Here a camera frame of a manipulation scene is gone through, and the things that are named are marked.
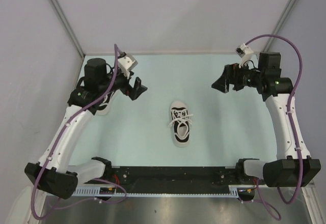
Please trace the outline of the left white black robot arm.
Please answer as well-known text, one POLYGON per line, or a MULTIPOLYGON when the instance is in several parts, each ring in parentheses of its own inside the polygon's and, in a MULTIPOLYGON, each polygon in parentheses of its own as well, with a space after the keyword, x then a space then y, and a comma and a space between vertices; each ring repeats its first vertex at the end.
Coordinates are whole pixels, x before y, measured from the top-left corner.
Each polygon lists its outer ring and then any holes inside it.
POLYGON ((84 76, 70 94, 64 119, 47 150, 37 163, 28 163, 24 169, 38 190, 68 199, 78 185, 94 179, 107 183, 112 179, 112 163, 101 157, 93 157, 87 163, 69 167, 74 148, 87 123, 95 115, 106 115, 112 94, 121 91, 136 100, 147 87, 141 79, 129 84, 132 69, 137 65, 134 57, 122 54, 111 67, 105 59, 92 58, 84 66, 84 76))

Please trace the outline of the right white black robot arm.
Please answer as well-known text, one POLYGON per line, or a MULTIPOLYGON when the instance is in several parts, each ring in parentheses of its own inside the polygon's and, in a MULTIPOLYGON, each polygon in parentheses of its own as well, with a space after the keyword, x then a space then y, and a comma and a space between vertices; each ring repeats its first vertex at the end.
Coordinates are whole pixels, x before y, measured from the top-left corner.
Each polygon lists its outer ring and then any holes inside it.
POLYGON ((311 157, 300 132, 295 99, 290 96, 292 81, 281 77, 280 63, 280 53, 262 52, 257 68, 238 63, 225 65, 220 78, 211 85, 222 93, 227 93, 230 85, 235 91, 244 87, 256 88, 271 116, 277 159, 272 162, 240 159, 242 167, 236 169, 235 179, 241 184, 247 184, 255 177, 269 187, 305 187, 321 170, 320 161, 311 157))

